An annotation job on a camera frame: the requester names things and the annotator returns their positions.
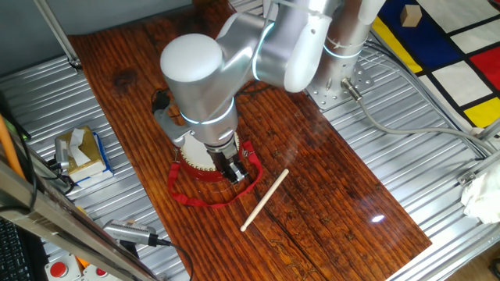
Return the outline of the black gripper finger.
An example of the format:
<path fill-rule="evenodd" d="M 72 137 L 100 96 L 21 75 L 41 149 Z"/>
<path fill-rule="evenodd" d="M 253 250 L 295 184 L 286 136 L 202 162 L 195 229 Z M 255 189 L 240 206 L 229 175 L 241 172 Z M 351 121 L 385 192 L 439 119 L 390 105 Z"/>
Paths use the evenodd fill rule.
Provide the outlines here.
<path fill-rule="evenodd" d="M 215 158 L 214 165 L 221 175 L 226 178 L 230 183 L 237 182 L 237 176 L 233 169 L 230 167 L 230 162 L 226 158 Z"/>
<path fill-rule="evenodd" d="M 229 168 L 230 180 L 232 182 L 241 182 L 248 175 L 248 172 L 246 171 L 238 155 L 235 155 L 231 158 L 231 160 L 229 161 Z"/>

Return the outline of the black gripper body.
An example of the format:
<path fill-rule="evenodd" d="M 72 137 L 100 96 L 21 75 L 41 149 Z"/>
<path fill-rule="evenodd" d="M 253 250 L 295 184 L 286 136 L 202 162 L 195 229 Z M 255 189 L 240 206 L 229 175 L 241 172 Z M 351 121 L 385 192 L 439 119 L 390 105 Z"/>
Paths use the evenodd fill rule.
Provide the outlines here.
<path fill-rule="evenodd" d="M 238 147 L 235 143 L 226 143 L 220 146 L 205 145 L 214 162 L 230 163 L 238 157 Z"/>

